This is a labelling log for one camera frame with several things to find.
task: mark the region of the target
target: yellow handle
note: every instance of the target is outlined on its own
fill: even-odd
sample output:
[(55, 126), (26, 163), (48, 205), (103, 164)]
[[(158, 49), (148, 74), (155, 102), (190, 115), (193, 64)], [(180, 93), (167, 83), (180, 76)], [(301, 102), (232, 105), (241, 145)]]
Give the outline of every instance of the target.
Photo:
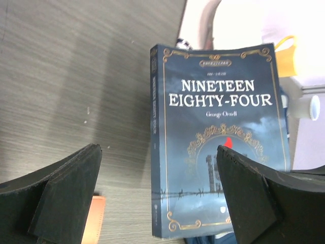
[(283, 43), (285, 43), (287, 40), (293, 39), (294, 40), (294, 46), (296, 45), (296, 37), (295, 36), (287, 36), (283, 38), (276, 46), (274, 47), (274, 50), (278, 49)]

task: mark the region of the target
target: blue book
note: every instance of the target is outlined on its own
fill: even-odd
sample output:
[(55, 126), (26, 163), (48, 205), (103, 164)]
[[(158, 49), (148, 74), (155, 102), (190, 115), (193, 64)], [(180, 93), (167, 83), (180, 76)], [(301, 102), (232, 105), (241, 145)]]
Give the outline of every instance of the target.
[(273, 44), (213, 51), (156, 45), (150, 72), (152, 234), (232, 231), (217, 147), (290, 170)]

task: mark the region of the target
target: book spine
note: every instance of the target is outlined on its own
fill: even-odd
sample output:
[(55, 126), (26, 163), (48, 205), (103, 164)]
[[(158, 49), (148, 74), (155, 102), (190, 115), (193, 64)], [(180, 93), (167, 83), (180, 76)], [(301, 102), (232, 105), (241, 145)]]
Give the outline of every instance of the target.
[(158, 106), (158, 47), (150, 50), (151, 100), (151, 211), (152, 235), (161, 237), (159, 106)]

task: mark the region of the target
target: book title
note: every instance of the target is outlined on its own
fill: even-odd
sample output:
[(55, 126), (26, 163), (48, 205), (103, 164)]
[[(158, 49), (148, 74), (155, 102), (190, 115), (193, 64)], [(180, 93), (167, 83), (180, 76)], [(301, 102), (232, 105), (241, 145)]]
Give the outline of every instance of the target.
[(247, 94), (255, 90), (254, 80), (181, 80), (182, 92), (211, 93), (204, 95), (169, 93), (169, 106), (178, 107), (222, 107), (230, 104), (232, 107), (240, 105), (270, 106), (270, 94)]

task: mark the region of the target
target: wood grain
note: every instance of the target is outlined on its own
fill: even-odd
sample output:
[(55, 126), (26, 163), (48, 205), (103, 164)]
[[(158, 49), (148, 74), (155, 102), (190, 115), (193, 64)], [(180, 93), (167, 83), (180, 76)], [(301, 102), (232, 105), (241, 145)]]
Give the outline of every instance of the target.
[(0, 181), (99, 143), (100, 243), (151, 237), (149, 49), (184, 0), (0, 0)]

